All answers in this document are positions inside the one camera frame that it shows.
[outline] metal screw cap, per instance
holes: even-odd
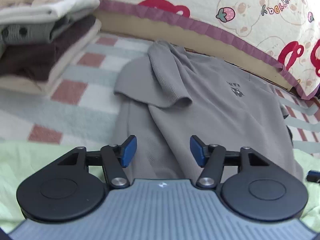
[[[125,178],[114,178],[111,183],[115,186],[124,186],[127,183]]]
[[[202,186],[212,186],[212,185],[214,184],[214,179],[204,177],[204,178],[199,179],[198,182],[199,182]]]

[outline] blue object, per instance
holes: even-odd
[[[137,150],[137,138],[134,137],[128,145],[123,150],[123,155],[121,157],[121,166],[123,168],[126,168],[129,166],[132,158],[134,157],[134,154]]]
[[[320,172],[319,171],[309,171],[306,177],[308,182],[320,183]]]
[[[204,147],[202,147],[193,137],[190,137],[190,150],[200,167],[205,165]]]

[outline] black circular disc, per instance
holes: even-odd
[[[222,198],[236,213],[250,219],[272,222],[295,217],[308,200],[305,186],[285,171],[270,174],[264,168],[227,179]]]
[[[104,199],[102,182],[85,170],[56,166],[40,170],[23,181],[17,200],[23,213],[33,220],[64,222],[94,210]]]

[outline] folded clothes stack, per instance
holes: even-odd
[[[47,94],[100,30],[99,0],[0,0],[0,88]]]

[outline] checkered bedspread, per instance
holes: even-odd
[[[120,108],[113,86],[121,68],[151,41],[99,33],[46,96],[0,89],[0,140],[29,140],[98,150],[110,143]],[[290,116],[294,147],[320,158],[320,103],[276,89]]]

